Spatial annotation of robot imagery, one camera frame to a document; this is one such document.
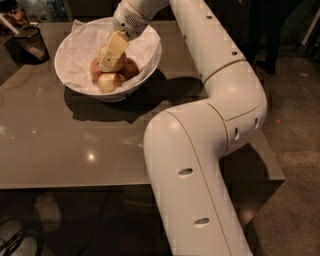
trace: person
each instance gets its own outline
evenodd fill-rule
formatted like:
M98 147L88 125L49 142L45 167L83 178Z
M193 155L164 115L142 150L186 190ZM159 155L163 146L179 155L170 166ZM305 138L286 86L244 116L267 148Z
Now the person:
M247 61L267 74L274 74L281 43L281 30L289 15L303 0L251 0L248 39L244 49ZM266 39L265 60L257 60L262 37Z

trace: white bowl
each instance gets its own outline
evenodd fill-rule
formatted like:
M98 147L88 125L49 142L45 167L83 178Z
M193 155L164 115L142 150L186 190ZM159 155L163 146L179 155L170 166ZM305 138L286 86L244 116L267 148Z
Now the white bowl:
M78 22L79 24L80 29L73 30L61 43L54 61L59 79L73 91L105 102L121 101L137 90L158 67L162 52L160 37L148 26L139 38L130 41L126 50L127 56L137 62L140 74L126 81L112 93L101 93L91 79L89 66L113 31L112 18L99 19L88 24Z

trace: robotic arm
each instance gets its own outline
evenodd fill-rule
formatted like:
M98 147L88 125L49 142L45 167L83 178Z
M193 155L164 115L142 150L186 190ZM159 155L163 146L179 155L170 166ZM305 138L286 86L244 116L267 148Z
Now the robotic arm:
M122 36L111 41L117 46L119 40L128 43L139 36L167 4L123 0L114 15L116 33ZM170 247L174 255L251 255L219 159L247 144L261 128L266 96L204 1L171 0L170 5L208 94L159 113L144 136L147 170Z

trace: concrete floor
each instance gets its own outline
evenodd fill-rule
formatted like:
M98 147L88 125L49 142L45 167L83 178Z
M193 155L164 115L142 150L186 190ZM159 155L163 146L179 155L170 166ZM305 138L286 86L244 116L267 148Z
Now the concrete floor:
M282 51L275 75L256 72L269 100L263 132L286 180L245 227L249 245L257 256L318 256L320 65ZM149 185L55 190L63 219L52 233L34 208L43 192L2 191L0 218L22 219L57 256L171 255Z

